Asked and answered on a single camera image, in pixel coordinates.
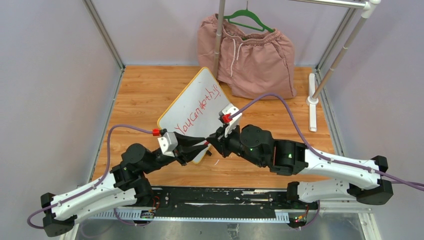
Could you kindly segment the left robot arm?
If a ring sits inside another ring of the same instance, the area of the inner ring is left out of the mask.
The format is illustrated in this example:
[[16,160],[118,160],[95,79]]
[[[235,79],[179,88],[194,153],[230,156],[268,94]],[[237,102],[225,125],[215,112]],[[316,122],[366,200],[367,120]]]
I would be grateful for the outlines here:
[[149,150],[134,143],[121,154],[121,162],[104,176],[67,193],[42,195],[46,235],[65,234],[75,224],[110,209],[134,204],[152,207],[158,200],[146,175],[175,161],[185,166],[208,148],[204,137],[176,132],[162,133],[158,145],[158,149]]

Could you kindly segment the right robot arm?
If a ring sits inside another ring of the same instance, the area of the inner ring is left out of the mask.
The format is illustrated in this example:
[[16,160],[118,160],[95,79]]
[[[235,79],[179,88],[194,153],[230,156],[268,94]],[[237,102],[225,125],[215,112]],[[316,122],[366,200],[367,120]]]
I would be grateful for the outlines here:
[[330,199],[354,199],[373,206],[386,204],[394,195],[392,183],[380,172],[388,169],[387,159],[354,159],[319,151],[306,144],[275,139],[258,126],[237,126],[232,131],[219,127],[206,139],[223,157],[235,154],[248,162],[282,176],[320,175],[327,180],[290,182],[286,204],[298,209],[304,203]]

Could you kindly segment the yellow framed whiteboard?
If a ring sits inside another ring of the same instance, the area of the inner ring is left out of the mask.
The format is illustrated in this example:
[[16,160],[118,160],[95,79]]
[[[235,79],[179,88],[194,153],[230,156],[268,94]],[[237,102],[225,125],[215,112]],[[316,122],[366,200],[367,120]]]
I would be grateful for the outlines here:
[[203,67],[157,120],[168,132],[208,137],[223,125],[220,112],[230,101],[211,71]]

